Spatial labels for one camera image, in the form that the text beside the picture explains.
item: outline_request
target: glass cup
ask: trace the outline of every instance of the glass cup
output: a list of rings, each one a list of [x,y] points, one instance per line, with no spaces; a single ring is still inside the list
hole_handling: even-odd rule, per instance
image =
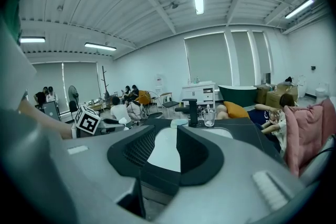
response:
[[[216,111],[213,109],[206,109],[202,111],[202,120],[206,127],[212,127],[215,124]]]

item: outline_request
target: orange pillow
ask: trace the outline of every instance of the orange pillow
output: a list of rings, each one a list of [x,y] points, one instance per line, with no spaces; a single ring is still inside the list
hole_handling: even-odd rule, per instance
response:
[[[224,102],[224,106],[227,108],[227,113],[231,119],[235,118],[250,118],[247,111],[240,105],[232,102]]]

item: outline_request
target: faucet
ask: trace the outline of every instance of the faucet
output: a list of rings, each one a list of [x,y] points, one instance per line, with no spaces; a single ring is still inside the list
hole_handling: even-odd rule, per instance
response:
[[[182,101],[189,102],[189,108],[175,108],[176,112],[187,112],[190,114],[190,127],[196,127],[198,124],[197,117],[197,99],[183,99]]]

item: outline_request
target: bathtub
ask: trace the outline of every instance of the bathtub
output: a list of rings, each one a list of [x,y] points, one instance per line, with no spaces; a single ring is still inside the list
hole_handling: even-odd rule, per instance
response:
[[[224,101],[238,104],[242,107],[254,105],[257,88],[254,86],[224,86],[218,85]]]

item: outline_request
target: ceiling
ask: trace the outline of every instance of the ceiling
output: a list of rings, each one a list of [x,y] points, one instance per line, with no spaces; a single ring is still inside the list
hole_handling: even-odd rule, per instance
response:
[[[21,0],[22,36],[46,37],[45,44],[22,44],[22,50],[118,58],[160,39],[206,27],[248,24],[287,29],[314,9],[286,20],[284,15],[303,1],[204,0],[204,14],[196,15],[193,0]],[[172,9],[172,2],[179,6]],[[117,50],[97,51],[84,47],[85,42],[107,43]]]

